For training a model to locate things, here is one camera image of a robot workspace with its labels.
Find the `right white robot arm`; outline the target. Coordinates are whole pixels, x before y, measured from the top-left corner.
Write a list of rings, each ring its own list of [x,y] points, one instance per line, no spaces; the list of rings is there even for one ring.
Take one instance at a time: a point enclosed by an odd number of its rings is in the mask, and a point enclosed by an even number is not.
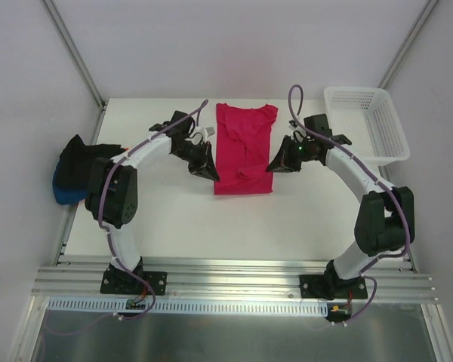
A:
[[[267,166],[272,173],[294,173],[302,164],[318,161],[335,173],[359,202],[353,243],[325,267],[310,287],[319,298],[342,296],[363,272],[382,259],[404,256],[414,240],[414,194],[377,176],[355,154],[351,140],[334,134],[325,114],[289,122],[291,135]]]

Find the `pink t shirt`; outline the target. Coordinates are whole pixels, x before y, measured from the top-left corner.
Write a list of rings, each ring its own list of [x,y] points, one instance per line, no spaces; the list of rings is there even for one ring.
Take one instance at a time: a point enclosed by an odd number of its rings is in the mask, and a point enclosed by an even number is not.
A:
[[[270,140],[278,108],[269,104],[242,109],[226,103],[216,105],[216,167],[220,180],[217,196],[261,195],[273,191]]]

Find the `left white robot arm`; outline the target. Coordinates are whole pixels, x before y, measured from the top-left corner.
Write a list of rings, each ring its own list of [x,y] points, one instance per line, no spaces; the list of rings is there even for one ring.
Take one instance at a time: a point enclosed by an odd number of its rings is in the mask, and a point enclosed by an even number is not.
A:
[[[198,109],[190,114],[176,111],[169,121],[151,126],[146,139],[132,149],[93,163],[85,208],[106,235],[110,269],[119,272],[117,283],[127,293],[143,286],[142,257],[128,226],[138,209],[138,170],[173,155],[187,163],[193,176],[214,182],[220,179],[210,142],[215,129],[198,127],[193,116],[199,113]]]

